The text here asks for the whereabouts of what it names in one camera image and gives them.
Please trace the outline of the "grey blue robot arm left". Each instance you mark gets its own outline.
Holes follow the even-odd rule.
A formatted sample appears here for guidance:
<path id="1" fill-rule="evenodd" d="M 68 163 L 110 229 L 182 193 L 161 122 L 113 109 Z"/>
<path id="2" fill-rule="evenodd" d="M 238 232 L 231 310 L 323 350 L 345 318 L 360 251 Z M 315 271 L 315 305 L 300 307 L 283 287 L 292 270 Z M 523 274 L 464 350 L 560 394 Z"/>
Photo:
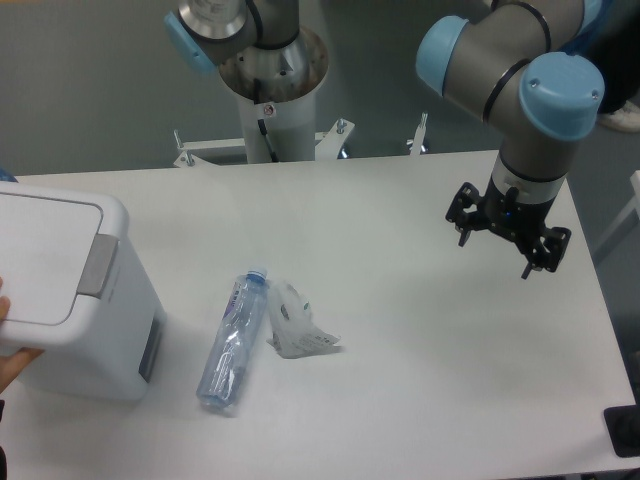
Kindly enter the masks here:
<path id="1" fill-rule="evenodd" d="M 531 271 L 555 271 L 571 236 L 545 219 L 590 127 L 570 95 L 576 60 L 561 50 L 586 13 L 577 1 L 495 1 L 478 23 L 458 16 L 438 20 L 416 55 L 427 86 L 504 137 L 486 190 L 464 184 L 447 220 L 462 240 L 487 230 L 513 243 Z M 325 70 L 297 2 L 183 1 L 164 25 L 194 69 L 220 71 L 248 106 L 250 162 L 317 158 L 312 113 L 274 123 Z"/>

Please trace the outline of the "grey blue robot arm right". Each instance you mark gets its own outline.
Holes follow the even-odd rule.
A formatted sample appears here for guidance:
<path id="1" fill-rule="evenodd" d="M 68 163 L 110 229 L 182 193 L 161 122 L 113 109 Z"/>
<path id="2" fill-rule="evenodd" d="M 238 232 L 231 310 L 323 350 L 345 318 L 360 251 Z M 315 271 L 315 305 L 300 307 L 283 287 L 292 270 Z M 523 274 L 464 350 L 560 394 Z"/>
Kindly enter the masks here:
<path id="1" fill-rule="evenodd" d="M 478 23 L 446 16 L 424 36 L 418 77 L 503 136 L 486 190 L 464 183 L 446 213 L 461 244 L 487 230 L 530 268 L 558 268 L 571 232 L 545 220 L 605 93 L 597 67 L 563 49 L 603 11 L 601 1 L 494 1 Z"/>

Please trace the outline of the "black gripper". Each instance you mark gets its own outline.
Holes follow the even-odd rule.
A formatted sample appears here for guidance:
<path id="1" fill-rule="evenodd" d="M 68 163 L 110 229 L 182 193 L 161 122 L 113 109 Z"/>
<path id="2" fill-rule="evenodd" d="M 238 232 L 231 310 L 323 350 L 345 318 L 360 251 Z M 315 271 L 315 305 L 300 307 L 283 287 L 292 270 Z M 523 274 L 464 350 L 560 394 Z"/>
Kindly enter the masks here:
<path id="1" fill-rule="evenodd" d="M 548 228 L 545 224 L 555 199 L 544 203 L 520 203 L 503 194 L 489 180 L 484 197 L 469 182 L 455 194 L 445 219 L 459 233 L 458 246 L 464 247 L 472 232 L 488 230 L 510 241 L 526 258 L 521 278 L 533 271 L 555 273 L 564 258 L 572 232 L 565 227 Z"/>

